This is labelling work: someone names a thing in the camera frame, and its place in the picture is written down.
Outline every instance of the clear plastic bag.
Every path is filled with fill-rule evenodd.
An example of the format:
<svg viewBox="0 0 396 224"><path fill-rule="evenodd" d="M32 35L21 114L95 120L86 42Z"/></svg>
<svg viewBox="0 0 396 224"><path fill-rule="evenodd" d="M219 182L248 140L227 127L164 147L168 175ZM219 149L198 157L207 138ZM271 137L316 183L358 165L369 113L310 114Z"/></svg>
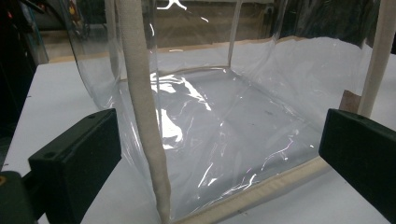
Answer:
<svg viewBox="0 0 396 224"><path fill-rule="evenodd" d="M123 156L150 186L120 4L97 2L63 1L78 69L97 105L117 108ZM328 108L344 90L361 94L378 9L363 0L142 2L171 220L318 155Z"/></svg>

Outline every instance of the table surface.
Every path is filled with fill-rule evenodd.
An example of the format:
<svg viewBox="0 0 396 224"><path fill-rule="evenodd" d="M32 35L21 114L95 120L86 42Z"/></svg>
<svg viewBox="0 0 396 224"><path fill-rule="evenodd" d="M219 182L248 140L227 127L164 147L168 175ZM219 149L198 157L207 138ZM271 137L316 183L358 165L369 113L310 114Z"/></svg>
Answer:
<svg viewBox="0 0 396 224"><path fill-rule="evenodd" d="M386 76L396 74L391 57ZM391 90L396 81L381 86ZM379 93L374 118L390 120L382 110L396 108L392 94ZM3 170L26 175L27 159L87 115L98 111L71 63L39 65L29 90ZM394 129L396 123L388 123ZM83 219L83 223L158 223L155 204L143 177L126 160L117 165ZM221 223L388 223L334 170L268 203ZM39 223L48 223L43 216Z"/></svg>

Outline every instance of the plastic sheet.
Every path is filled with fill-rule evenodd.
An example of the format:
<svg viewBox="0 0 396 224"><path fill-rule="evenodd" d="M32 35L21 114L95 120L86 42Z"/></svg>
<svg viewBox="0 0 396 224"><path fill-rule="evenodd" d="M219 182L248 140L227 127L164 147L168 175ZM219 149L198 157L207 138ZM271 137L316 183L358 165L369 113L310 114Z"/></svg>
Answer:
<svg viewBox="0 0 396 224"><path fill-rule="evenodd" d="M79 21L68 10L65 16L87 90L99 106L118 109L123 156L149 186L125 80L117 3L110 2L114 10L106 17L114 23L91 24L84 20L84 10ZM340 9L337 1L302 2L305 8ZM279 36L290 27L293 1L172 0L143 5L147 76L172 186L172 220L318 155L327 109L339 106L344 90L361 93L370 60L366 37L377 7L370 1L355 2L341 14L359 14L356 9L364 7L359 15L366 20L336 20L335 27L342 29L320 31L315 21L327 24L329 13L320 17L300 10L301 17L291 20L297 31L289 29L287 34L299 37L285 38ZM103 15L103 8L96 10ZM356 26L364 29L349 29ZM82 35L78 27L90 31ZM346 32L360 38L352 41Z"/></svg>

